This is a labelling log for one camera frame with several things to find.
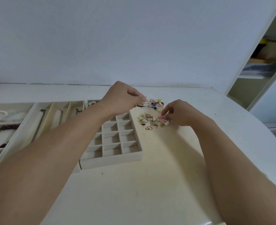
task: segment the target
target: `white table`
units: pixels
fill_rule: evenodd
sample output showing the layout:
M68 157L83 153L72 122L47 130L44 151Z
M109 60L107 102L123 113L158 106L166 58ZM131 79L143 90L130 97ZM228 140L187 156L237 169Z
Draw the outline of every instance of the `white table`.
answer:
M108 88L0 84L0 103L101 99ZM163 98L166 104L175 99L185 100L214 119L276 184L276 138L231 99L207 88L136 88L148 98ZM196 135L189 127L181 128L172 141L168 137L175 129L171 125L143 135L142 161L71 175L42 224L196 225L221 222ZM145 130L140 128L137 133L143 134ZM177 148L173 147L174 142L178 142Z

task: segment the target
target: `shelf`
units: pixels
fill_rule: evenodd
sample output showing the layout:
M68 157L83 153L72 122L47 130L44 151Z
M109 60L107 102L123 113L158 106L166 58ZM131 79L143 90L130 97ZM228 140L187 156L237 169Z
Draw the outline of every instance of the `shelf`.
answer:
M259 76L257 74L240 74L238 78L242 79L271 79L271 77L267 76Z

